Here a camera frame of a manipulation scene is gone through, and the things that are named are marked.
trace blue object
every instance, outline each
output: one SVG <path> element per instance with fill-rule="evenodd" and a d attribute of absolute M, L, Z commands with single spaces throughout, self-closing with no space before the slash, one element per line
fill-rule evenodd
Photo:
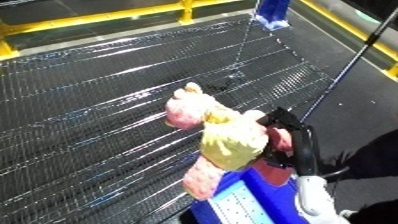
<path fill-rule="evenodd" d="M 250 168 L 227 173 L 212 199 L 195 201 L 191 211 L 200 224 L 307 224 L 298 215 L 294 180 L 268 184 Z"/>
<path fill-rule="evenodd" d="M 288 27 L 286 13 L 290 0 L 264 0 L 256 12 L 256 19 L 270 30 Z"/>

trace metal wire mesh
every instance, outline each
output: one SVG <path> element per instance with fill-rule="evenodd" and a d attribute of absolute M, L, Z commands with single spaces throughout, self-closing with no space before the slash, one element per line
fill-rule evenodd
<path fill-rule="evenodd" d="M 232 65 L 247 24 L 236 17 L 2 62 L 0 223 L 157 223 L 186 208 L 179 180 L 200 130 L 164 125 L 174 90 L 194 81 L 230 107 L 269 111 L 330 81 L 257 23 Z"/>

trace yellow fabric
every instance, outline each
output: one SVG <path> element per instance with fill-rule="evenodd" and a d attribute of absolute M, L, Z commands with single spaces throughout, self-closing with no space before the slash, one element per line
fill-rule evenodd
<path fill-rule="evenodd" d="M 265 128 L 244 116 L 225 123 L 205 122 L 204 126 L 201 153 L 224 170 L 247 166 L 268 143 Z"/>

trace stuffed toy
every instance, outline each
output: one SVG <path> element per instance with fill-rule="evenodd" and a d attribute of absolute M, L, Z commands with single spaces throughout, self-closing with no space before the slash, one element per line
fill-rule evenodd
<path fill-rule="evenodd" d="M 201 155 L 182 182 L 197 200 L 211 198 L 226 171 L 239 171 L 252 165 L 263 153 L 270 138 L 273 148 L 291 152 L 291 136 L 284 129 L 266 128 L 256 121 L 265 114 L 232 110 L 199 85 L 188 83 L 166 103 L 166 124 L 182 130 L 203 125 Z"/>

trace blue machine panel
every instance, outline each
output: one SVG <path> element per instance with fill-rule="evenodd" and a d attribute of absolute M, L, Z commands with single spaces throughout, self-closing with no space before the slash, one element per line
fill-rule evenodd
<path fill-rule="evenodd" d="M 283 186 L 268 184 L 253 168 L 228 173 L 216 195 L 196 201 L 191 210 L 200 224 L 305 224 L 298 215 L 294 180 Z"/>

